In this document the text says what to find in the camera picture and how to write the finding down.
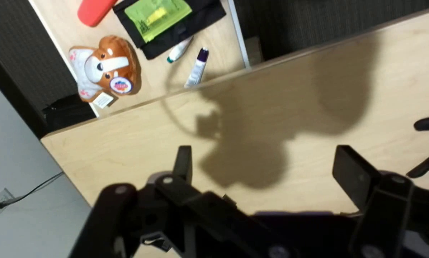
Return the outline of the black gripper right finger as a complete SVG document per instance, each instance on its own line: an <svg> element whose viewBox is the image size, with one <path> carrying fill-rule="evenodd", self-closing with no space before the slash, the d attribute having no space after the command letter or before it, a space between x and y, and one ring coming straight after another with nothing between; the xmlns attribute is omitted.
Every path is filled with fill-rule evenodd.
<svg viewBox="0 0 429 258"><path fill-rule="evenodd" d="M361 213L349 244L355 258L425 258L405 240L412 231L429 247L429 190L379 173L349 145L336 148L333 178Z"/></svg>

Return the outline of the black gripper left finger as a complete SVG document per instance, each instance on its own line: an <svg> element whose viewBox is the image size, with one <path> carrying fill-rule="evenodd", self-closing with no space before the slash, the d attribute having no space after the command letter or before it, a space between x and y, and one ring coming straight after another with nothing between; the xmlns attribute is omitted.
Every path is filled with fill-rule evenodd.
<svg viewBox="0 0 429 258"><path fill-rule="evenodd" d="M193 151L141 190L104 188L69 258L133 258L143 246L181 258L292 258L292 247L233 201L191 185Z"/></svg>

